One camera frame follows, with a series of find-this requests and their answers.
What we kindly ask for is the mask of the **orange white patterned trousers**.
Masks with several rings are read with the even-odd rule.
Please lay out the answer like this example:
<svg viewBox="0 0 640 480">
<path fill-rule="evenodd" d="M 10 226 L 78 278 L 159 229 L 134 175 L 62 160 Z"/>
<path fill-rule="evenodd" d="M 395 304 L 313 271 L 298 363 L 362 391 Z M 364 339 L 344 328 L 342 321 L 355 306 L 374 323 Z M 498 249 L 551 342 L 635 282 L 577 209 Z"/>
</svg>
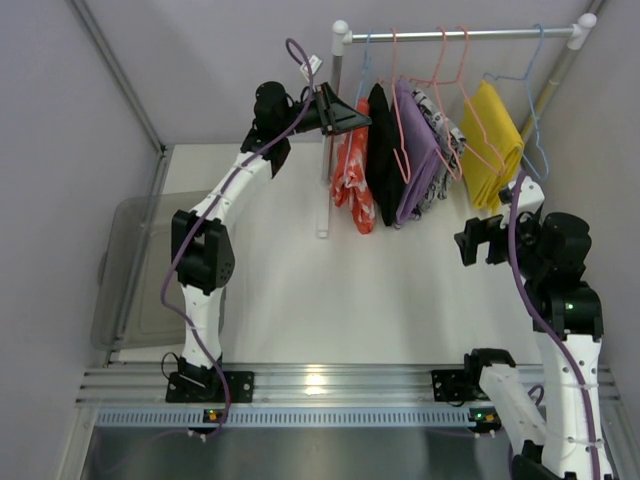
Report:
<svg viewBox="0 0 640 480">
<path fill-rule="evenodd" d="M 331 182 L 334 206 L 348 208 L 361 235 L 372 233 L 376 224 L 375 202 L 366 180 L 368 130 L 353 130 L 339 143 Z"/>
</svg>

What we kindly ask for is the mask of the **light blue wire hanger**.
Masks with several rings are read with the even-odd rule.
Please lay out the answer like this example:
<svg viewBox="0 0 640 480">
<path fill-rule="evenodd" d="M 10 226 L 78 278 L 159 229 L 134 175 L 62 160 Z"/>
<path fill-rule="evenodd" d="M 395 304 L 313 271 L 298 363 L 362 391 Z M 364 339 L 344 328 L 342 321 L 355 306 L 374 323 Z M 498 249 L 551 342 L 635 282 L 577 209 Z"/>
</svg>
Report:
<svg viewBox="0 0 640 480">
<path fill-rule="evenodd" d="M 358 107 L 358 102 L 360 100 L 360 98 L 363 97 L 363 93 L 364 93 L 364 89 L 365 89 L 365 85 L 367 83 L 367 80 L 369 78 L 369 72 L 371 69 L 371 56 L 369 54 L 369 45 L 371 44 L 371 37 L 373 34 L 373 29 L 369 30 L 367 36 L 366 36 L 366 40 L 365 40 L 365 48 L 364 48 L 364 54 L 363 54 L 363 61 L 362 61 L 362 65 L 361 65 L 361 73 L 360 73 L 360 81 L 359 81 L 359 85 L 358 85 L 358 89 L 357 89 L 357 93 L 356 93 L 356 97 L 355 97 L 355 101 L 354 101 L 354 106 Z M 351 132 L 351 136 L 349 139 L 349 143 L 348 143 L 348 149 L 347 149 L 347 160 L 349 159 L 349 156 L 351 154 L 352 151 L 352 145 L 353 145 L 353 141 L 356 137 L 356 133 L 357 130 L 353 130 Z"/>
</svg>

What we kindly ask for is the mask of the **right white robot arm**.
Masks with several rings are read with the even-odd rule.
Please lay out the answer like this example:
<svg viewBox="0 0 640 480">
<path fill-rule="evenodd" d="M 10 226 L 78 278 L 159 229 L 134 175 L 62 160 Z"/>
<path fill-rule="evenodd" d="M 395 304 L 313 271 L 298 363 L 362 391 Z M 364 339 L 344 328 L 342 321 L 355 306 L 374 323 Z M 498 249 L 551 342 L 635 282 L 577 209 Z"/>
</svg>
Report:
<svg viewBox="0 0 640 480">
<path fill-rule="evenodd" d="M 540 410 L 502 349 L 464 357 L 469 388 L 493 404 L 510 441 L 514 479 L 613 479 L 599 413 L 598 359 L 604 335 L 601 301 L 583 280 L 592 245 L 588 224 L 567 213 L 523 212 L 466 222 L 454 240 L 464 265 L 489 246 L 487 263 L 508 263 L 532 318 L 545 380 Z"/>
</svg>

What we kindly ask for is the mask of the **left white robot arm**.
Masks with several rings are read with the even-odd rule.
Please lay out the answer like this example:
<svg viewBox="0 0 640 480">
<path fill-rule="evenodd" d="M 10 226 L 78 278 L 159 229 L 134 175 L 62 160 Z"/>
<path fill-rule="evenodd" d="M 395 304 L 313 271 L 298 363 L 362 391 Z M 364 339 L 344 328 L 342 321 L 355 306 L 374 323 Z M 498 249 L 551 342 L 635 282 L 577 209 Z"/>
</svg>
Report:
<svg viewBox="0 0 640 480">
<path fill-rule="evenodd" d="M 328 83 L 305 88 L 300 100 L 278 82 L 257 88 L 252 125 L 232 167 L 201 202 L 172 217 L 167 277 L 181 287 L 184 304 L 173 310 L 185 321 L 186 334 L 177 369 L 168 377 L 167 402 L 214 402 L 219 395 L 231 399 L 220 343 L 223 297 L 235 269 L 230 230 L 284 165 L 289 136 L 315 130 L 342 135 L 370 123 Z"/>
</svg>

